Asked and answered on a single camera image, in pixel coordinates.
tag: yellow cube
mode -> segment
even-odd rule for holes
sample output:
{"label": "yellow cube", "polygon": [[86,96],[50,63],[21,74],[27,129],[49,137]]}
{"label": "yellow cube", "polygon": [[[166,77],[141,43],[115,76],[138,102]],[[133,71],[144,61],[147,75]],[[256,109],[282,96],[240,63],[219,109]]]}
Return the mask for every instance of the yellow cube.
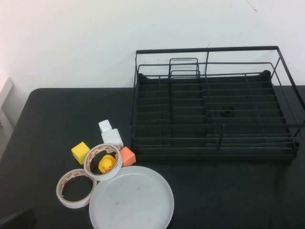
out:
{"label": "yellow cube", "polygon": [[90,149],[84,142],[79,143],[76,147],[71,149],[75,159],[81,164],[84,164],[85,157],[89,153]]}

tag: orange foam block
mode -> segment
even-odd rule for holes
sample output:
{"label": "orange foam block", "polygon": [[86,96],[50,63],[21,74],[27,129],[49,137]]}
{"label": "orange foam block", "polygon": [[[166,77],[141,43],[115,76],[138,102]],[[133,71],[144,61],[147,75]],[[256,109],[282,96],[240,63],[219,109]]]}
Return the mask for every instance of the orange foam block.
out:
{"label": "orange foam block", "polygon": [[123,158],[122,167],[131,166],[133,163],[135,163],[135,154],[129,148],[124,147],[120,150],[120,153]]}

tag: yellow rubber duck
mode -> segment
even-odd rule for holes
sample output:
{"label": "yellow rubber duck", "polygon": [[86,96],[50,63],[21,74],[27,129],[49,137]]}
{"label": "yellow rubber duck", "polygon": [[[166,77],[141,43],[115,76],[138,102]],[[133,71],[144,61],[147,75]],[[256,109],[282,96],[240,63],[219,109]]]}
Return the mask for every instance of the yellow rubber duck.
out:
{"label": "yellow rubber duck", "polygon": [[99,170],[102,174],[108,173],[116,165],[116,159],[111,155],[105,155],[99,162]]}

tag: black wire dish rack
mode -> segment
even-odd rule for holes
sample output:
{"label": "black wire dish rack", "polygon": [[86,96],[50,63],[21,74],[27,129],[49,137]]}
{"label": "black wire dish rack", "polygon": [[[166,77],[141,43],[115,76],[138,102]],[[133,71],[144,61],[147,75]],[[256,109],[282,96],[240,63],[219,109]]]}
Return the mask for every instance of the black wire dish rack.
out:
{"label": "black wire dish rack", "polygon": [[305,103],[277,46],[139,50],[135,60],[137,158],[295,157]]}

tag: small white box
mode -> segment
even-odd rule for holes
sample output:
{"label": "small white box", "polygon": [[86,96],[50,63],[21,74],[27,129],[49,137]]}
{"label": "small white box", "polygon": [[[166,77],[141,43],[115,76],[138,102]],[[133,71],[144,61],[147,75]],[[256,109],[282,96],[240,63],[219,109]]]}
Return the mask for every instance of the small white box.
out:
{"label": "small white box", "polygon": [[119,150],[123,149],[124,147],[118,129],[102,132],[102,139],[105,144],[115,145]]}
{"label": "small white box", "polygon": [[100,130],[102,133],[105,131],[108,131],[108,130],[112,130],[112,127],[111,127],[108,119],[99,122],[99,127],[100,127]]}

